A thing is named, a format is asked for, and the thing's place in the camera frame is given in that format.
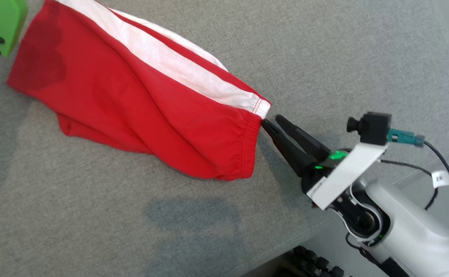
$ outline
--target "gray couch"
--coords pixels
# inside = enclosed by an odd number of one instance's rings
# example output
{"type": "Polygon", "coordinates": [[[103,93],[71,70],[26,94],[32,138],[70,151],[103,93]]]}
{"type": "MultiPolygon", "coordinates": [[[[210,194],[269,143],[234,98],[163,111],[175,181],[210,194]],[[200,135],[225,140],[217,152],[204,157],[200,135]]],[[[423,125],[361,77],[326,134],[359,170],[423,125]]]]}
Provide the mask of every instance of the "gray couch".
{"type": "MultiPolygon", "coordinates": [[[[432,1],[101,0],[218,57],[328,147],[373,110],[449,154],[449,36],[432,1]]],[[[41,0],[29,0],[28,22],[41,0]]],[[[0,58],[0,277],[240,276],[333,217],[311,209],[265,132],[251,179],[198,180],[153,156],[65,137],[53,112],[6,86],[0,58]]],[[[428,165],[428,149],[387,158],[428,165]]],[[[401,184],[415,172],[374,167],[401,184]]]]}

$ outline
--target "elastic cuff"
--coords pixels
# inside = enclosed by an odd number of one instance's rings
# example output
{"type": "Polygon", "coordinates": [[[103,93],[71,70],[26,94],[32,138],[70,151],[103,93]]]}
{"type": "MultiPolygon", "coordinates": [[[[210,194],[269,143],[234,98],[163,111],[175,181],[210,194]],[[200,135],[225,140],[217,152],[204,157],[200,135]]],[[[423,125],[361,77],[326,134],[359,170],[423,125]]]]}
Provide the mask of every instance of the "elastic cuff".
{"type": "Polygon", "coordinates": [[[240,172],[239,178],[247,179],[250,178],[254,173],[257,137],[258,132],[260,131],[260,123],[262,123],[262,118],[260,118],[259,116],[252,115],[249,119],[249,124],[247,126],[247,130],[245,130],[245,134],[243,137],[243,163],[242,172],[240,172]]]}

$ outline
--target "green led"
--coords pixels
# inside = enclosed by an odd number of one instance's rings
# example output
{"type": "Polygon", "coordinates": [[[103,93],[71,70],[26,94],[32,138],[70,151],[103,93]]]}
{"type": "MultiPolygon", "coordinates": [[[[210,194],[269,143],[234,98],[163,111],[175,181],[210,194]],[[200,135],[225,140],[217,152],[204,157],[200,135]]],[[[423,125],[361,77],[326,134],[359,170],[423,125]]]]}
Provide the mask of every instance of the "green led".
{"type": "Polygon", "coordinates": [[[343,151],[335,151],[335,152],[330,153],[329,158],[330,158],[331,160],[340,160],[340,159],[346,158],[347,155],[348,155],[348,154],[347,154],[346,152],[343,152],[343,151]]]}

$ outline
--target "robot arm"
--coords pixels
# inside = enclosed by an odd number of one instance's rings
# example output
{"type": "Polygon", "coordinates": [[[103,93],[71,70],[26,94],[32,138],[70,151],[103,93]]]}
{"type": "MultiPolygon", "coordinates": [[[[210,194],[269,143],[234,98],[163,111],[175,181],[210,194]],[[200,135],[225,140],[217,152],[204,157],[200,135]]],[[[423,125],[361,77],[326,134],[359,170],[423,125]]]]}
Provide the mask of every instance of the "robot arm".
{"type": "Polygon", "coordinates": [[[286,118],[277,116],[296,148],[270,121],[263,128],[302,178],[302,191],[320,209],[332,209],[370,260],[390,277],[408,276],[393,258],[418,277],[449,277],[449,230],[391,185],[367,184],[361,175],[388,148],[388,142],[423,146],[424,138],[390,128],[391,116],[368,113],[351,118],[348,131],[361,142],[352,150],[330,151],[286,118]]]}

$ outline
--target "sticker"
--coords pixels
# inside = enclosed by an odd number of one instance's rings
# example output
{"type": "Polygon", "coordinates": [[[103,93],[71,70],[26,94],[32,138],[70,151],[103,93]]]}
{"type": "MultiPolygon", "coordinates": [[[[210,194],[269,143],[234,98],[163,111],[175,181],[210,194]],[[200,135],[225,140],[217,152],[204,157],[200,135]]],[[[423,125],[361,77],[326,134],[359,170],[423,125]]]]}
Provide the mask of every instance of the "sticker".
{"type": "Polygon", "coordinates": [[[312,196],[316,193],[319,187],[323,185],[323,183],[327,180],[326,177],[322,177],[318,182],[307,192],[307,196],[312,198],[312,196]]]}
{"type": "Polygon", "coordinates": [[[434,188],[449,186],[449,175],[447,171],[435,171],[431,174],[431,177],[433,178],[434,188]]]}

